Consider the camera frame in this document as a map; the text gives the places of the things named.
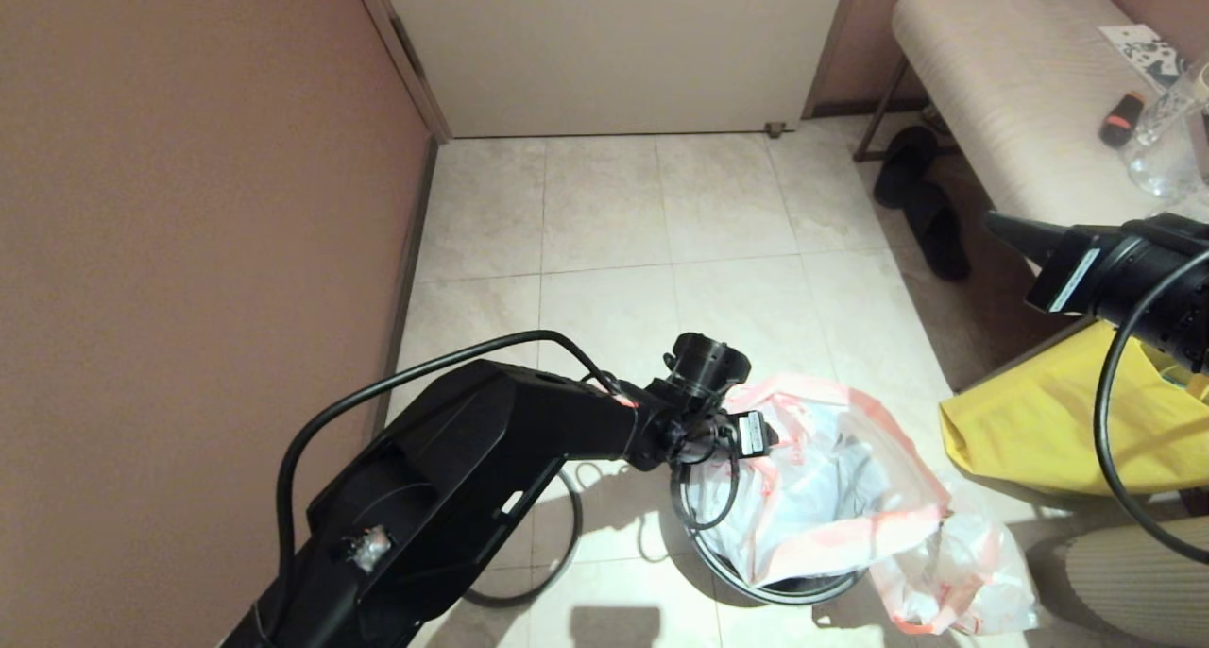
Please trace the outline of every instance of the bench leg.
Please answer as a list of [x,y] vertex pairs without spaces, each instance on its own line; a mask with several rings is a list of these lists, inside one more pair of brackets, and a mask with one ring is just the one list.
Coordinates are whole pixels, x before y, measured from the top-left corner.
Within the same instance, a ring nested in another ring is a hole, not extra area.
[[868,162],[872,156],[869,156],[869,144],[873,141],[873,134],[878,132],[878,126],[881,123],[881,117],[886,115],[886,106],[890,106],[890,97],[895,96],[895,91],[898,89],[898,85],[902,83],[903,76],[907,75],[907,57],[903,54],[898,58],[898,64],[895,66],[893,75],[890,75],[890,88],[886,88],[885,93],[881,93],[881,100],[878,102],[878,109],[873,112],[873,118],[869,120],[869,126],[864,128],[864,135],[861,137],[860,145],[856,145],[856,152],[852,154],[852,162]]

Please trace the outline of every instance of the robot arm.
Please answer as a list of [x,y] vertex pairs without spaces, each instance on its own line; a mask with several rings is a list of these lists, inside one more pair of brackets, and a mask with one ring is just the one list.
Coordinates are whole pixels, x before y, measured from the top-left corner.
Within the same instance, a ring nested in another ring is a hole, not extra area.
[[644,389],[617,382],[624,401],[491,360],[445,374],[311,503],[272,636],[261,613],[279,607],[279,580],[224,646],[405,646],[470,588],[566,459],[650,470],[750,429],[721,409],[751,369],[741,352],[687,334],[665,360],[669,377]]

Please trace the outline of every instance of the black cable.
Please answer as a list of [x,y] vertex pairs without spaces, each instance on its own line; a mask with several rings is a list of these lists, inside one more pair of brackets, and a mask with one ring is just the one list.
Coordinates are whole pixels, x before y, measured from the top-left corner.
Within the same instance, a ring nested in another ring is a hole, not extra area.
[[600,368],[565,335],[556,332],[556,330],[526,330],[525,332],[502,335],[498,339],[475,343],[475,346],[463,348],[462,351],[449,352],[449,354],[440,358],[434,358],[427,363],[415,365],[415,368],[394,374],[392,377],[375,382],[335,404],[330,404],[326,410],[319,412],[313,420],[307,421],[306,426],[290,441],[290,446],[285,450],[285,456],[282,457],[282,467],[277,471],[277,586],[280,592],[277,595],[274,612],[268,619],[268,626],[265,630],[266,636],[272,638],[277,633],[285,612],[289,611],[290,603],[294,600],[294,471],[297,469],[302,451],[306,450],[306,446],[316,436],[316,433],[319,433],[319,429],[331,423],[337,416],[357,407],[358,404],[377,398],[406,382],[424,376],[424,374],[444,370],[449,365],[457,365],[458,363],[463,363],[463,360],[479,358],[492,351],[534,341],[553,341],[566,348],[592,374],[592,377],[596,377],[601,382],[604,390],[608,390],[613,395],[621,394],[617,384],[609,377],[606,377],[604,372],[601,372]]
[[567,544],[567,552],[562,554],[559,566],[554,568],[554,572],[542,584],[530,589],[525,594],[517,594],[517,596],[487,596],[473,589],[467,589],[462,598],[482,608],[515,608],[525,606],[540,596],[546,589],[550,589],[554,583],[559,582],[562,573],[567,572],[571,559],[575,556],[579,537],[584,534],[584,499],[575,491],[575,485],[571,481],[567,471],[559,471],[559,478],[562,479],[562,484],[567,486],[567,493],[571,494],[571,542]]
[[1179,282],[1184,274],[1192,272],[1196,266],[1204,264],[1204,261],[1209,261],[1209,251],[1198,253],[1198,255],[1192,256],[1186,264],[1167,274],[1150,291],[1146,291],[1146,295],[1141,296],[1141,300],[1133,307],[1129,316],[1121,323],[1117,335],[1115,335],[1111,346],[1109,346],[1109,354],[1104,358],[1104,365],[1100,369],[1100,381],[1095,389],[1095,407],[1093,407],[1092,412],[1092,435],[1095,442],[1095,458],[1100,463],[1100,471],[1104,474],[1104,480],[1109,484],[1109,490],[1112,491],[1112,496],[1117,498],[1117,502],[1121,503],[1126,513],[1141,528],[1150,533],[1151,537],[1157,539],[1159,544],[1165,545],[1180,556],[1191,559],[1198,563],[1209,565],[1209,551],[1193,546],[1159,527],[1153,519],[1145,514],[1138,502],[1129,496],[1129,491],[1126,490],[1121,476],[1117,474],[1116,464],[1112,462],[1112,451],[1109,445],[1109,395],[1112,393],[1112,380],[1117,374],[1117,365],[1121,363],[1121,357],[1126,349],[1126,345],[1129,342],[1129,336],[1138,328],[1138,322],[1143,319],[1150,305],[1155,303],[1155,300],[1158,300],[1158,296],[1163,291],[1167,291],[1175,282]]
[[688,484],[690,471],[689,464],[677,464],[676,467],[672,467],[672,510],[676,511],[677,517],[679,517],[681,522],[684,523],[684,527],[689,531],[702,531],[718,527],[718,525],[727,520],[727,516],[730,515],[730,509],[735,505],[735,499],[739,498],[739,455],[735,451],[736,442],[729,434],[727,434],[727,442],[730,446],[730,492],[727,494],[727,504],[722,507],[722,513],[708,522],[698,522],[695,515],[690,515],[686,511],[686,508],[692,510],[692,507],[686,505],[684,499],[684,486]]

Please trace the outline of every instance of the baseboard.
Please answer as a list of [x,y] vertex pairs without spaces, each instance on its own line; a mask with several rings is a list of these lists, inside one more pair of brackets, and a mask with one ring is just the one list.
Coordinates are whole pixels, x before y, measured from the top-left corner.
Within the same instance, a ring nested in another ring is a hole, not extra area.
[[[927,105],[927,98],[919,97],[903,97],[895,98],[890,100],[890,105],[886,106],[886,111],[919,111]],[[872,115],[878,109],[877,100],[854,100],[854,102],[820,102],[815,105],[815,111],[810,117],[803,118],[825,118],[825,117],[850,117],[850,115]]]
[[[399,364],[399,348],[403,346],[403,329],[407,320],[407,305],[411,303],[411,287],[416,282],[416,261],[420,260],[420,243],[424,235],[424,218],[428,214],[428,196],[433,191],[433,174],[436,170],[436,150],[440,144],[436,137],[428,139],[428,154],[424,158],[424,174],[420,180],[420,192],[416,197],[416,213],[411,216],[411,230],[403,248],[403,270],[399,273],[399,285],[395,295],[399,303],[395,307],[394,324],[391,328],[391,342],[387,349],[386,369],[382,377],[395,374]],[[391,397],[380,395],[377,407],[374,411],[374,426],[371,438],[386,428],[387,416],[391,411]]]

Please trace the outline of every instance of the door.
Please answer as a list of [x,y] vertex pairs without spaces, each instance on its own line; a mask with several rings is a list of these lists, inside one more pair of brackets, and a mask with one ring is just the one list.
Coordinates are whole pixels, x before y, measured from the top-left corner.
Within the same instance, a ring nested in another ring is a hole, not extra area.
[[391,0],[455,137],[796,127],[839,0]]

